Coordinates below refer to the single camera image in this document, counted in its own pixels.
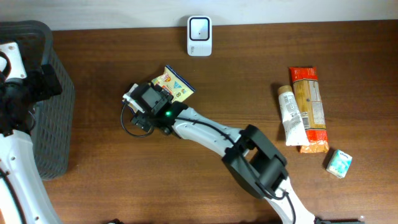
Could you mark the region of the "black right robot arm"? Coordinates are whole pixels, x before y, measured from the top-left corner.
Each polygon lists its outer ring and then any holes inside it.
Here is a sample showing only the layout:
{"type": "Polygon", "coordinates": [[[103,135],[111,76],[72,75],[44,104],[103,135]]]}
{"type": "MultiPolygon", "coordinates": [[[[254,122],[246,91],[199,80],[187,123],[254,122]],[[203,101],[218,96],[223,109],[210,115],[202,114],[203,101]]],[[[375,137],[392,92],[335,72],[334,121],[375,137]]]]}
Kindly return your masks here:
{"type": "Polygon", "coordinates": [[[197,142],[221,156],[235,181],[250,195],[266,200],[282,223],[316,223],[293,190],[287,159],[257,127],[232,128],[212,121],[158,85],[134,84],[123,96],[133,112],[132,123],[150,134],[197,142]]]}

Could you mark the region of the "white tube gold cap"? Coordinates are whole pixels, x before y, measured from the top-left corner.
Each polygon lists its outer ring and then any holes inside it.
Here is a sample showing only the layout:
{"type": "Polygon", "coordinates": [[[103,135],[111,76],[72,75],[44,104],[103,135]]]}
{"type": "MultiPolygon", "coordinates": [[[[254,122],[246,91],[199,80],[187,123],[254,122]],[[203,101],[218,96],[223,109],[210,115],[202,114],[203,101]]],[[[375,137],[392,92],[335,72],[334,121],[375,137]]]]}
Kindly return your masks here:
{"type": "Polygon", "coordinates": [[[303,119],[295,95],[290,85],[281,86],[278,90],[282,125],[285,131],[287,146],[307,146],[309,140],[305,132],[303,119]]]}

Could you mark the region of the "spaghetti pasta packet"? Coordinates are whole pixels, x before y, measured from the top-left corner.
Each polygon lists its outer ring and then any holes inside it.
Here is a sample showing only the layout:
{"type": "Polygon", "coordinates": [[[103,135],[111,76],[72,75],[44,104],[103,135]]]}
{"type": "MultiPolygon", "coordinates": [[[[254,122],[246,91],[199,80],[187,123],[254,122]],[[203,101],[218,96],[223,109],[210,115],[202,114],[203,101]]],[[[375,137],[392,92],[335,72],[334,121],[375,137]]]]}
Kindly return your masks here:
{"type": "Polygon", "coordinates": [[[301,153],[328,152],[323,102],[320,95],[316,67],[290,67],[295,99],[303,119],[309,145],[300,148],[301,153]]]}

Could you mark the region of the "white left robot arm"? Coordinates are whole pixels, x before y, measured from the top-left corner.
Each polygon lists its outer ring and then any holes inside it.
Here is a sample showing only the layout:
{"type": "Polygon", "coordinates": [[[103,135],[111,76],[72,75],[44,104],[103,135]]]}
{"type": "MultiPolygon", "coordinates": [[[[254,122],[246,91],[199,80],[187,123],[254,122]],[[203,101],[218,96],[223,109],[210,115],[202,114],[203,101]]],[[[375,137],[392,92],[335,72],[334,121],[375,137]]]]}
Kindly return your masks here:
{"type": "Polygon", "coordinates": [[[62,92],[53,66],[1,84],[1,215],[5,223],[60,223],[40,178],[29,107],[62,92]]]}

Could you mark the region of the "yellow snack bag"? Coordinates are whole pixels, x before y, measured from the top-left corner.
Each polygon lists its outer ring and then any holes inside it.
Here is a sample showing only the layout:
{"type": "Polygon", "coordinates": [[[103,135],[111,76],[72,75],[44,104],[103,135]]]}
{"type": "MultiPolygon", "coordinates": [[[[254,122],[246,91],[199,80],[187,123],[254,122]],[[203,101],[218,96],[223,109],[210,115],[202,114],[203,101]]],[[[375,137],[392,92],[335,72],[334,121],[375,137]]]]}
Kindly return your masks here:
{"type": "Polygon", "coordinates": [[[158,85],[167,90],[174,97],[172,102],[179,101],[182,103],[195,92],[194,87],[192,87],[191,84],[179,75],[170,65],[166,65],[163,73],[158,77],[155,77],[149,82],[143,82],[140,84],[145,83],[153,84],[154,86],[158,85]]]}

